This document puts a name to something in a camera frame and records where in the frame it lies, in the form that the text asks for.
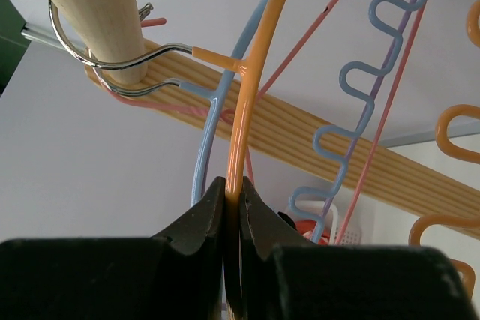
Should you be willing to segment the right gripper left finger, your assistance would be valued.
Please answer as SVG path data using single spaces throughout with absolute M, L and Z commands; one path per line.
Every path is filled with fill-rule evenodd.
M 3 319 L 219 319 L 225 180 L 146 238 L 1 244 Z

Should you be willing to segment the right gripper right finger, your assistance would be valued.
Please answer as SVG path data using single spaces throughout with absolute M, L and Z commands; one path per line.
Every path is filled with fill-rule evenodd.
M 300 235 L 249 180 L 239 203 L 246 319 L 474 319 L 439 250 L 322 246 Z

